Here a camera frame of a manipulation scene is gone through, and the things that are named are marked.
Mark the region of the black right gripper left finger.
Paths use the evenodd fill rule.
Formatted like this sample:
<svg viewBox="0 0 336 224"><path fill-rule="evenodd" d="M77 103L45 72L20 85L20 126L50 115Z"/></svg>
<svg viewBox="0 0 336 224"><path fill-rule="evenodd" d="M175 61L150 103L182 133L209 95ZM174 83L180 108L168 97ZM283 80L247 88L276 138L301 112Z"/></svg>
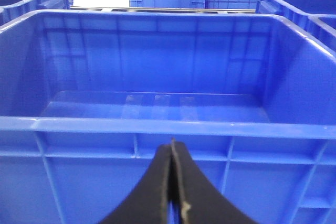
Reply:
<svg viewBox="0 0 336 224"><path fill-rule="evenodd" d="M171 146L160 145L134 189L100 223L167 223L171 157Z"/></svg>

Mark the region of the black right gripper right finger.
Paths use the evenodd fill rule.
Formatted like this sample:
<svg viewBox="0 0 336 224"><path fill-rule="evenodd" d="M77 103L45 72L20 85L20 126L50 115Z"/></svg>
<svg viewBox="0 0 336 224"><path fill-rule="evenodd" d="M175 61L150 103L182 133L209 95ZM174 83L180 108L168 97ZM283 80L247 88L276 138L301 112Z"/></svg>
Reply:
<svg viewBox="0 0 336 224"><path fill-rule="evenodd" d="M256 223L207 179L183 142L171 142L171 193L175 223Z"/></svg>

